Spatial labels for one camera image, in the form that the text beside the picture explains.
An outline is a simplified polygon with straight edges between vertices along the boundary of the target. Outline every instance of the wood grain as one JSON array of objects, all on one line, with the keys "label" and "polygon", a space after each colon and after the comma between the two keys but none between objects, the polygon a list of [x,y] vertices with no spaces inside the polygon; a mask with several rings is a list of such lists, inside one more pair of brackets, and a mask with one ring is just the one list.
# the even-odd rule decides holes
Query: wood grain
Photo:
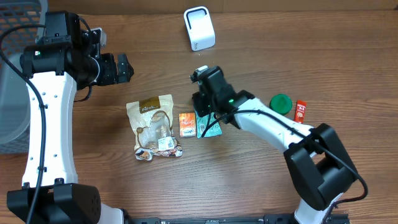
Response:
[{"label": "wood grain", "polygon": [[184,13],[205,6],[216,12],[393,10],[398,0],[49,0],[51,11],[89,15]]},{"label": "wood grain", "polygon": [[[235,90],[263,102],[278,93],[308,102],[305,122],[332,125],[369,197],[342,205],[352,223],[398,222],[398,13],[396,11],[213,14],[216,45],[192,52],[181,15],[86,16],[108,33],[105,52],[127,53],[130,83],[94,87],[73,110],[79,182],[134,217],[231,217],[293,212],[299,202],[283,157],[231,125],[223,135],[181,139],[180,159],[134,158],[126,103],[172,94],[174,119],[193,111],[188,76],[219,65]],[[85,90],[76,98],[83,98]],[[178,124],[174,124],[178,133]],[[27,156],[0,156],[0,223],[21,223],[6,207]],[[344,198],[362,193],[353,184]]]}]

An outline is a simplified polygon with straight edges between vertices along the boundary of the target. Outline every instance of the red snack stick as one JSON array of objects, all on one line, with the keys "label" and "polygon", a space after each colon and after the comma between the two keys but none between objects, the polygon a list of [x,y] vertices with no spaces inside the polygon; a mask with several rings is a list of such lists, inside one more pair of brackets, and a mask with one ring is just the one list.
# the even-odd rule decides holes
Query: red snack stick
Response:
[{"label": "red snack stick", "polygon": [[302,100],[297,100],[296,113],[294,114],[294,121],[302,124],[304,122],[305,108],[307,107],[307,102]]}]

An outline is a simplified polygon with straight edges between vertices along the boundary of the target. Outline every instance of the white device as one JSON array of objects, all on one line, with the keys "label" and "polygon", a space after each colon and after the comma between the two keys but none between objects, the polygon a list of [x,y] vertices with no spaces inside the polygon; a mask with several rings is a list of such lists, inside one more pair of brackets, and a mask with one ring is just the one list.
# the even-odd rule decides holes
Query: white device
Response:
[{"label": "white device", "polygon": [[187,9],[184,12],[184,21],[193,51],[203,50],[216,44],[216,35],[206,7]]}]

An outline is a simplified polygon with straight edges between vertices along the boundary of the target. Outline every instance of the green lid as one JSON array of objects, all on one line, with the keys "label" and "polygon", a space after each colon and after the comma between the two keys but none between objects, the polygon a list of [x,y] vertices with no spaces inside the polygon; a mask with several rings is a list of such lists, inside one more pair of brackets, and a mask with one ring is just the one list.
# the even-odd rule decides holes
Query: green lid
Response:
[{"label": "green lid", "polygon": [[285,94],[278,94],[272,97],[271,102],[269,102],[269,108],[281,115],[289,113],[292,107],[292,100]]}]

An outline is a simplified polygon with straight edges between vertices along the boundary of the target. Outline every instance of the packaged food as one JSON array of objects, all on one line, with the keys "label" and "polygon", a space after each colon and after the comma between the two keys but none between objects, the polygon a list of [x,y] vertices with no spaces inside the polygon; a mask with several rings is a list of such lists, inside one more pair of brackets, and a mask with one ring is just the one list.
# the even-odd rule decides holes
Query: packaged food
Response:
[{"label": "packaged food", "polygon": [[152,156],[182,156],[180,143],[172,136],[172,95],[155,96],[126,105],[131,128],[136,135],[134,152],[139,160]]},{"label": "packaged food", "polygon": [[194,137],[197,135],[195,113],[180,114],[180,137]]},{"label": "packaged food", "polygon": [[[195,111],[195,115],[197,117],[197,130],[198,130],[198,134],[197,134],[197,138],[201,138],[201,135],[203,134],[203,132],[206,129],[206,125],[207,125],[207,120],[208,120],[208,115],[204,116],[204,117],[199,117],[198,113]],[[214,122],[215,119],[215,114],[211,113],[210,114],[210,122],[209,124],[211,124],[212,122]],[[213,125],[205,134],[205,137],[213,137],[213,136],[219,136],[222,135],[222,131],[221,131],[221,127],[220,124],[217,122],[215,125]]]},{"label": "packaged food", "polygon": [[294,121],[302,124],[304,122],[305,108],[307,107],[307,102],[302,100],[297,100],[296,113],[294,114]]}]

